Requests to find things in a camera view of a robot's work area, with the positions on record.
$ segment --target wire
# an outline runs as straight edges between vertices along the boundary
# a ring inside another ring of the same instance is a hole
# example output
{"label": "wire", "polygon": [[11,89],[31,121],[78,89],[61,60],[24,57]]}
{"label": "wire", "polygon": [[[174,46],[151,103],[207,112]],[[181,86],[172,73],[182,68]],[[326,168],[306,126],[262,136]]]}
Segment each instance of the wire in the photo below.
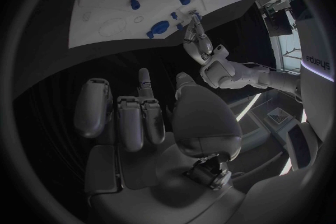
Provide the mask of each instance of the wire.
{"label": "wire", "polygon": [[289,71],[285,71],[285,70],[276,69],[276,68],[273,68],[273,67],[270,67],[270,66],[264,66],[263,64],[260,64],[260,63],[254,63],[254,62],[241,63],[241,64],[256,64],[256,65],[258,65],[258,66],[267,67],[267,68],[269,68],[269,69],[273,69],[273,70],[280,71],[280,72],[283,72],[283,73],[291,73],[291,74],[295,74],[295,75],[298,75],[298,74],[297,74],[297,73],[294,73],[294,72],[291,72],[291,71],[296,70],[296,69],[300,69],[300,68],[294,68],[294,69],[291,69],[291,70],[289,70]]}

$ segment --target cable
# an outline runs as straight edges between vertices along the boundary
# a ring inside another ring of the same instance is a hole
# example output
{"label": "cable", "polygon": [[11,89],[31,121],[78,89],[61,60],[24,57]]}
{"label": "cable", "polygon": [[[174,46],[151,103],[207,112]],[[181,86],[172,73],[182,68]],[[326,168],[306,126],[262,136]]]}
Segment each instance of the cable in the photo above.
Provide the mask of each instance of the cable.
{"label": "cable", "polygon": [[296,69],[300,69],[300,68],[294,68],[294,69],[291,69],[289,71],[284,71],[284,70],[276,69],[276,68],[273,68],[273,67],[270,67],[270,66],[264,66],[263,64],[260,64],[260,63],[254,63],[254,62],[240,63],[240,64],[256,64],[258,66],[267,67],[269,69],[273,69],[273,70],[280,71],[280,72],[283,72],[283,73],[291,73],[291,74],[294,74],[294,75],[297,75],[297,76],[298,76],[297,73],[294,73],[294,72],[291,72],[291,71],[296,70]]}

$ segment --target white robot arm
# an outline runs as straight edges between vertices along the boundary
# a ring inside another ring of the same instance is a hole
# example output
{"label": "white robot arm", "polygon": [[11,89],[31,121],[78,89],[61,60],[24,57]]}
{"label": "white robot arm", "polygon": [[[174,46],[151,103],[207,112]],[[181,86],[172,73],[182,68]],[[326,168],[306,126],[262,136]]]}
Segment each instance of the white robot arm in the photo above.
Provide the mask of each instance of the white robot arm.
{"label": "white robot arm", "polygon": [[223,45],[213,51],[212,43],[204,33],[197,15],[192,15],[183,47],[202,65],[200,75],[213,88],[243,88],[246,85],[256,88],[271,87],[290,92],[301,99],[300,76],[273,72],[261,65],[249,68],[241,63],[230,62],[226,59],[228,51]]}

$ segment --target dark wall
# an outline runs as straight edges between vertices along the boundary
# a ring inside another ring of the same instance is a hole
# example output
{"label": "dark wall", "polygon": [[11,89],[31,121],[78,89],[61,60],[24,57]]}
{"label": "dark wall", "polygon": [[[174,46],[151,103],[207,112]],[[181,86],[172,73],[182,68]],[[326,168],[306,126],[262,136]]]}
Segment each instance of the dark wall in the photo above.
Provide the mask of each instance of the dark wall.
{"label": "dark wall", "polygon": [[[206,30],[241,17],[255,0],[242,0],[204,16]],[[14,98],[32,85],[75,64],[130,50],[176,46],[184,33],[165,40],[120,40],[68,49],[68,33],[74,0],[41,0],[31,16],[17,52]]]}

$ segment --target robotic arm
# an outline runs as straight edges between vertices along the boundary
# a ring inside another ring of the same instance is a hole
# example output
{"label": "robotic arm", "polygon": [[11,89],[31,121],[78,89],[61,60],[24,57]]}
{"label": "robotic arm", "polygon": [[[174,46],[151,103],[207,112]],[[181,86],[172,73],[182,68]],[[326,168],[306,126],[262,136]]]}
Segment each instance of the robotic arm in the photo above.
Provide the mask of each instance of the robotic arm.
{"label": "robotic arm", "polygon": [[187,27],[183,47],[196,62],[202,65],[200,75],[213,88],[272,87],[287,91],[301,99],[300,76],[286,72],[273,72],[257,66],[249,68],[226,59],[228,51],[219,45],[214,51],[209,37],[204,33],[197,15]]}

